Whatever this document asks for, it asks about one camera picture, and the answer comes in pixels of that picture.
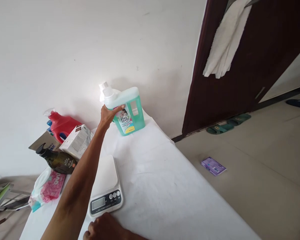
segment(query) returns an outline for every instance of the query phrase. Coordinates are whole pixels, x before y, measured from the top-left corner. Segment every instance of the plastic bag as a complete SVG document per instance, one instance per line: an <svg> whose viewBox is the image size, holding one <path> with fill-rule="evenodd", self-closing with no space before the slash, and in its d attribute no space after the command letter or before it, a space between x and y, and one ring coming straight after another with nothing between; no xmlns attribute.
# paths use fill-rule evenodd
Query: plastic bag
<svg viewBox="0 0 300 240"><path fill-rule="evenodd" d="M50 167L41 173L28 201L32 212L59 197L65 176L65 174L53 171Z"/></svg>

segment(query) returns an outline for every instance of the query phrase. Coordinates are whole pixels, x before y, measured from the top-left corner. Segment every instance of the red bottle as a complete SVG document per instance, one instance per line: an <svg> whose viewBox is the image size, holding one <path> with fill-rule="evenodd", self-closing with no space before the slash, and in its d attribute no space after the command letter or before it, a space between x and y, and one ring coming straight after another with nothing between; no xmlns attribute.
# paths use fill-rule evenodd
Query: red bottle
<svg viewBox="0 0 300 240"><path fill-rule="evenodd" d="M51 131L54 134L54 137L60 142L63 143L63 140L60 138L60 133L69 136L72 130L77 125L81 125L81 123L70 116L62 116L57 113L54 108L50 108L44 112L44 116L47 116L51 121Z"/></svg>

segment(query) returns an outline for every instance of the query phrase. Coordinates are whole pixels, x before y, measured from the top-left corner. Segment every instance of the dark wooden door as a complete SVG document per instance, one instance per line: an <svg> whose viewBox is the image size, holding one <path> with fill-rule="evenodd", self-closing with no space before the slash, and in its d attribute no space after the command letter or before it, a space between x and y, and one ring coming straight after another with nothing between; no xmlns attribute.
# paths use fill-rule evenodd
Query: dark wooden door
<svg viewBox="0 0 300 240"><path fill-rule="evenodd" d="M300 53L300 0L260 0L252 6L230 71L220 79L204 77L227 2L207 1L183 136L252 110Z"/></svg>

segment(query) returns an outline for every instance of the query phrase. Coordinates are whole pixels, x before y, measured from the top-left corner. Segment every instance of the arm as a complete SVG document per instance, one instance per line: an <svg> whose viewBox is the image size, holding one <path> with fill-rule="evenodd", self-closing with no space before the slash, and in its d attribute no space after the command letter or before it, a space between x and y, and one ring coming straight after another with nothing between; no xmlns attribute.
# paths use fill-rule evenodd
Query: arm
<svg viewBox="0 0 300 240"><path fill-rule="evenodd" d="M102 107L97 131L64 188L42 240L78 239L87 214L104 135L115 114L123 108L124 105L110 111L105 106Z"/></svg>

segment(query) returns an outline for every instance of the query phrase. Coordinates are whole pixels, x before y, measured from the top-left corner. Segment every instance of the dark brown bottle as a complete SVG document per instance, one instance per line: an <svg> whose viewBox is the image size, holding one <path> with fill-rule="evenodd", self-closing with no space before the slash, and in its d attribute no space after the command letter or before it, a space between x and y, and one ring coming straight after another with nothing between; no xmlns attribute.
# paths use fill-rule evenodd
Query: dark brown bottle
<svg viewBox="0 0 300 240"><path fill-rule="evenodd" d="M44 149L44 145L45 143L38 147L36 154L43 157L54 171L62 174L72 174L77 165L77 161L65 152L55 152L47 148Z"/></svg>

